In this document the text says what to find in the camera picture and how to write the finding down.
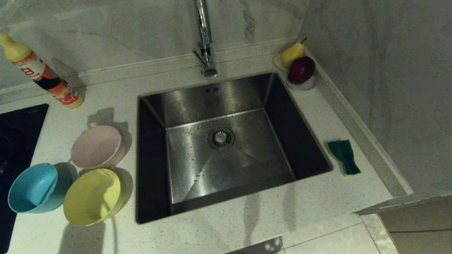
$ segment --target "countertop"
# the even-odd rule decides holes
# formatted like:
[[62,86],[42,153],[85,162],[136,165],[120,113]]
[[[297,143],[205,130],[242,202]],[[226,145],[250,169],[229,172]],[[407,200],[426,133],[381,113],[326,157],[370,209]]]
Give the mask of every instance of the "countertop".
[[[217,64],[213,82],[277,72],[274,54]],[[326,82],[316,73],[316,82]],[[0,113],[37,104],[50,105],[32,164],[70,161],[71,146],[89,126],[110,124],[127,142],[127,154],[114,170],[126,182],[130,199],[103,224],[70,225],[63,207],[44,214],[18,214],[9,253],[214,253],[243,248],[296,228],[352,213],[393,198],[322,93],[291,91],[333,170],[208,207],[138,224],[135,221],[137,105],[142,94],[205,85],[198,66],[89,85],[85,102],[67,109],[50,95],[0,105]],[[349,139],[361,174],[345,177],[325,144]]]

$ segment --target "faucet spout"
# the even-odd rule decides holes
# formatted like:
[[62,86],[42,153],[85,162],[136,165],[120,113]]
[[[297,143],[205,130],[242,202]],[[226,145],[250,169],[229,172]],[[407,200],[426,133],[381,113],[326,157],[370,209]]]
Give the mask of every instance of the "faucet spout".
[[206,79],[214,79],[217,76],[215,63],[210,54],[210,45],[212,43],[212,35],[210,30],[209,13],[207,11],[206,0],[193,0],[195,4],[195,14],[198,21],[199,43],[201,55],[197,51],[193,51],[199,61],[202,63],[201,73]]

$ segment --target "stainless steel sink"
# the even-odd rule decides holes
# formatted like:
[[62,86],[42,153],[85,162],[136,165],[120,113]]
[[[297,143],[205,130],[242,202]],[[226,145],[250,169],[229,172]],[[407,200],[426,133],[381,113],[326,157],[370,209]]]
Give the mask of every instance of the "stainless steel sink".
[[139,99],[137,221],[330,170],[276,74]]

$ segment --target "bowl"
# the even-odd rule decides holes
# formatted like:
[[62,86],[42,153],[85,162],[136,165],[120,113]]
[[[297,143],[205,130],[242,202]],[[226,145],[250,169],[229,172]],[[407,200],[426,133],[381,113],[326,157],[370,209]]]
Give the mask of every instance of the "bowl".
[[8,204],[14,212],[43,213],[59,207],[72,179],[49,163],[22,172],[9,189]]
[[71,149],[72,162],[83,169],[110,168],[124,156],[125,145],[119,131],[108,125],[89,129]]
[[67,191],[64,216],[76,226],[90,226],[113,217],[124,204],[118,175],[108,169],[94,169],[80,176]]

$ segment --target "marble backsplash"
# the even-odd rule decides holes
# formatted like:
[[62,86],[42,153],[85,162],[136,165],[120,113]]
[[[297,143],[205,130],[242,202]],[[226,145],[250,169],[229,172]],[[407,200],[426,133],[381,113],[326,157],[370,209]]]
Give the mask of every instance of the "marble backsplash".
[[452,3],[309,3],[300,37],[415,191],[451,193]]
[[[309,0],[207,0],[212,49],[295,38]],[[192,54],[191,0],[0,0],[0,32],[61,75]],[[29,83],[0,52],[0,89]]]

